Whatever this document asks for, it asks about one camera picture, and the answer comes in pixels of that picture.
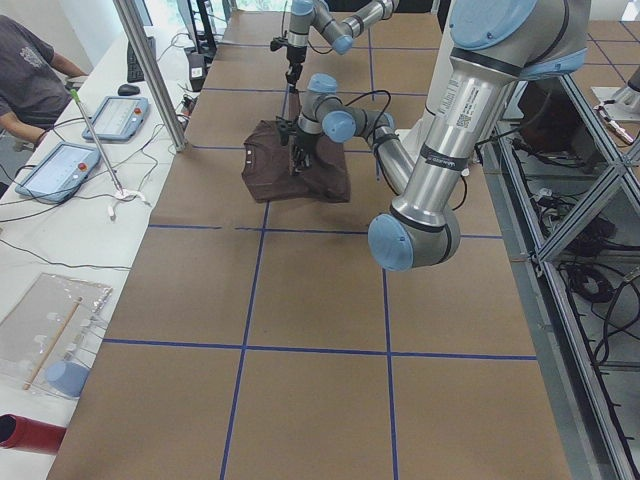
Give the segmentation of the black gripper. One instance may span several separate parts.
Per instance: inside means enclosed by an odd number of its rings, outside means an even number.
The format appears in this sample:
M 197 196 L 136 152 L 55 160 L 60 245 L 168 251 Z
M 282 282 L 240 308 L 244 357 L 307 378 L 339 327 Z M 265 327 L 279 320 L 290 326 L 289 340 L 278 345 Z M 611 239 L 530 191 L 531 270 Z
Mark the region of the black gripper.
M 285 74 L 288 89 L 290 93 L 297 92 L 297 83 L 300 79 L 303 65 L 305 62 L 304 47 L 288 47 L 287 60 L 289 62 L 288 70 Z
M 314 140 L 307 137 L 296 137 L 291 147 L 290 173 L 300 174 L 311 167 L 314 154 Z

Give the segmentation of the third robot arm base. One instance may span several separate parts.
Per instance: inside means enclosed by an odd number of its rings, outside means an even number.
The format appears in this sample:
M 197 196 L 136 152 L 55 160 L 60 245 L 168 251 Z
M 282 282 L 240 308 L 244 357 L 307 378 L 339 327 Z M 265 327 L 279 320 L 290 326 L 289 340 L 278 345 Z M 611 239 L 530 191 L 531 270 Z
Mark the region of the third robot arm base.
M 598 100 L 596 108 L 608 120 L 639 121 L 639 69 L 621 87 L 592 87 Z

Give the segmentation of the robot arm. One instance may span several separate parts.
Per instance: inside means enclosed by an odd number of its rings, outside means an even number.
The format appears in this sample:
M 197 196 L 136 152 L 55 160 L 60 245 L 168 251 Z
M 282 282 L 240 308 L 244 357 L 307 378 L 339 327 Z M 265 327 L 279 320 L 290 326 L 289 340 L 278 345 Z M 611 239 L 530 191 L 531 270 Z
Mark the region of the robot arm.
M 445 262 L 460 243 L 449 198 L 482 135 L 503 113 L 503 90 L 578 70 L 590 11 L 587 1 L 455 3 L 451 77 L 416 155 L 405 150 L 387 114 L 345 105 L 332 76 L 313 75 L 284 136 L 293 170 L 309 166 L 322 136 L 336 143 L 364 139 L 394 191 L 388 212 L 369 225 L 372 256 L 390 271 Z
M 338 21 L 329 10 L 326 1 L 300 0 L 291 5 L 288 29 L 280 37 L 274 37 L 270 49 L 286 48 L 289 68 L 285 74 L 288 88 L 296 91 L 309 46 L 309 32 L 314 28 L 340 55 L 348 52 L 354 40 L 373 24 L 388 20 L 396 12 L 400 2 L 370 1 L 344 20 Z

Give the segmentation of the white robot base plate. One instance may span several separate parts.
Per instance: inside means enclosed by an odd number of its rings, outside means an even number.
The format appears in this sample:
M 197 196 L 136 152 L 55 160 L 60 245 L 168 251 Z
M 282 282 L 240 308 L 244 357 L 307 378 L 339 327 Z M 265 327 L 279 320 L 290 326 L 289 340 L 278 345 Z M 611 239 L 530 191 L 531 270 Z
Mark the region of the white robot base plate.
M 407 152 L 420 152 L 424 145 L 438 148 L 444 138 L 437 127 L 425 122 L 417 122 L 411 129 L 399 129 L 397 133 Z

